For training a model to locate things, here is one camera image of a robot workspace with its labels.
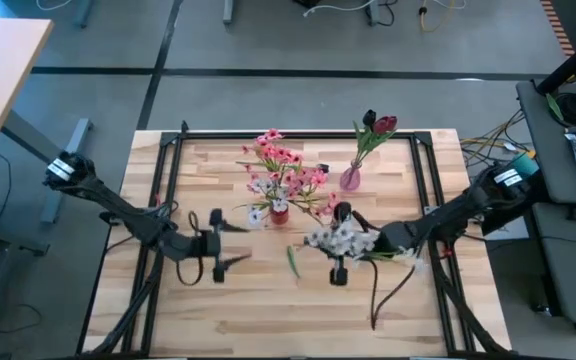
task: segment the red tulip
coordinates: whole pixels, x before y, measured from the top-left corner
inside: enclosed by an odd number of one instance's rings
[[[395,130],[397,126],[396,116],[384,116],[375,122],[373,125],[373,132],[377,135],[383,135]]]

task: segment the red vase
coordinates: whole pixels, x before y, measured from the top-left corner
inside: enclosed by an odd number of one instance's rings
[[[290,208],[286,208],[286,210],[282,212],[276,212],[272,208],[270,209],[270,221],[272,221],[275,225],[283,225],[288,221],[288,210]]]
[[[361,173],[359,172],[360,167],[361,163],[355,164],[354,161],[350,163],[350,167],[341,174],[341,178],[339,179],[339,187],[341,190],[357,190],[361,184]]]

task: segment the black metal frame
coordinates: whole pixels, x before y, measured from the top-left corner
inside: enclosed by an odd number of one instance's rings
[[[165,132],[161,136],[159,144],[159,153],[157,155],[157,163],[155,165],[155,173],[153,176],[153,183],[150,191],[149,206],[156,205],[156,195],[159,193],[161,187],[161,177],[163,174],[163,165],[166,159],[166,152],[168,146],[172,143],[175,144],[174,157],[171,165],[170,176],[168,180],[168,188],[166,192],[165,202],[169,206],[172,206],[172,201],[174,200],[175,194],[175,184],[176,177],[178,175],[179,163],[181,158],[181,149],[184,140],[220,140],[220,139],[251,139],[261,135],[260,131],[224,131],[224,132],[192,132],[188,131],[188,127],[185,122],[182,126],[181,132]],[[286,131],[286,136],[289,139],[355,139],[355,133],[353,131]],[[436,205],[442,205],[444,203],[443,191],[441,188],[441,181],[439,178],[439,170],[437,168],[437,162],[434,153],[434,147],[432,143],[432,136],[430,132],[397,132],[393,135],[392,139],[396,140],[407,140],[410,144],[411,157],[413,168],[415,170],[415,179],[417,183],[417,190],[419,192],[420,199],[420,209],[422,214],[431,205],[429,201],[428,191],[425,184],[425,176],[421,163],[421,156],[419,152],[419,145],[423,145],[426,150],[428,157],[428,165],[430,177],[432,180],[433,191],[437,200]],[[463,287],[461,282],[461,277],[459,275],[459,267],[457,264],[456,255],[448,257],[448,264],[450,268],[450,279],[452,283],[457,288],[459,294],[463,295]],[[144,282],[144,276],[146,271],[146,263],[148,260],[148,249],[141,247],[139,251],[139,256],[137,258],[137,266],[135,271],[135,277],[133,281],[131,301],[134,300],[135,295],[141,289]],[[151,271],[160,271],[157,277],[157,284],[152,288],[150,293],[150,299],[148,301],[148,307],[146,310],[146,320],[144,322],[144,331],[142,335],[142,341],[139,350],[132,350],[133,348],[133,336],[134,336],[134,321],[130,324],[127,331],[124,334],[123,342],[121,345],[120,353],[113,354],[82,354],[82,348],[84,344],[84,339],[86,336],[86,331],[88,328],[88,323],[90,320],[90,315],[92,312],[92,307],[96,297],[97,286],[99,283],[99,277],[101,276],[101,269],[103,267],[103,260],[100,264],[99,271],[97,273],[97,280],[95,285],[95,290],[93,291],[89,306],[88,315],[82,329],[79,346],[77,349],[77,354],[75,358],[79,359],[131,359],[131,358],[147,358],[150,354],[150,347],[152,344],[152,333],[155,323],[156,309],[157,309],[157,297],[159,293],[159,282],[161,279],[161,267],[163,266],[163,258],[161,253],[157,253],[153,269]],[[450,320],[450,312],[448,308],[448,303],[446,301],[446,294],[435,282],[435,288],[437,291],[438,307],[440,314],[440,321],[442,324],[442,330],[444,335],[444,342],[446,345],[447,353],[452,353],[456,351],[455,337],[453,333],[452,322]],[[460,317],[460,325],[464,337],[464,344],[466,351],[475,351],[474,341],[472,332],[467,328],[466,324]]]

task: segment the small vase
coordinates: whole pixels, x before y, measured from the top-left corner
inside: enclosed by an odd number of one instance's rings
[[[286,208],[286,210],[281,212],[276,212],[272,208],[270,209],[270,221],[272,221],[275,225],[283,225],[288,221],[288,210],[290,208]]]
[[[350,167],[341,174],[341,179],[339,179],[339,187],[341,187],[341,190],[357,190],[361,184],[361,173],[359,172],[360,167],[361,163],[355,163],[354,161],[350,163]]]

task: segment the desk leg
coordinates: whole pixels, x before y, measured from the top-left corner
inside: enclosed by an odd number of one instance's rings
[[[82,29],[88,26],[88,17],[90,16],[90,10],[92,10],[94,1],[95,0],[79,0],[77,13],[75,14],[75,26],[79,26]]]
[[[19,246],[22,249],[30,250],[35,255],[45,255],[46,251],[48,251],[48,244],[42,244],[32,239],[12,235],[2,230],[0,230],[0,241]]]
[[[69,153],[79,152],[81,150],[81,145],[84,142],[84,138],[90,129],[92,129],[90,119],[79,119],[77,127],[75,128],[65,150]],[[48,194],[44,210],[41,212],[41,222],[54,224],[57,221],[59,205],[61,204],[62,197],[63,194],[59,191],[51,191]]]
[[[230,25],[230,23],[232,23],[233,1],[235,1],[235,0],[224,0],[224,24],[225,25]]]
[[[379,22],[379,0],[370,3],[370,26],[376,26]]]
[[[91,127],[92,123],[89,119],[79,120],[66,150],[78,151]],[[35,155],[39,160],[46,163],[46,165],[52,163],[62,151],[61,148],[21,118],[15,111],[10,112],[6,123],[1,128],[1,132],[13,139],[31,154]],[[54,223],[56,221],[60,201],[61,193],[56,193],[51,190],[51,194],[48,195],[47,203],[41,214],[42,222]]]

